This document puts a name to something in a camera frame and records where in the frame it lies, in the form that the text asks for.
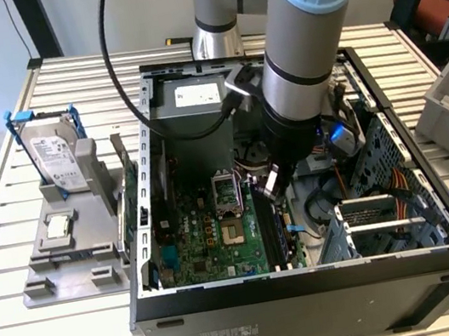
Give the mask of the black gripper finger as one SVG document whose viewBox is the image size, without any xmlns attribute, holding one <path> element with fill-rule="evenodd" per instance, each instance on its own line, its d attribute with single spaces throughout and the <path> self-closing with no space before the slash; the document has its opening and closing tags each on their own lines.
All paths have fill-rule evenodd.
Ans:
<svg viewBox="0 0 449 336">
<path fill-rule="evenodd" d="M 286 194 L 294 172 L 292 163 L 271 162 L 268 173 L 258 182 L 259 193 L 272 202 L 279 202 Z"/>
</svg>

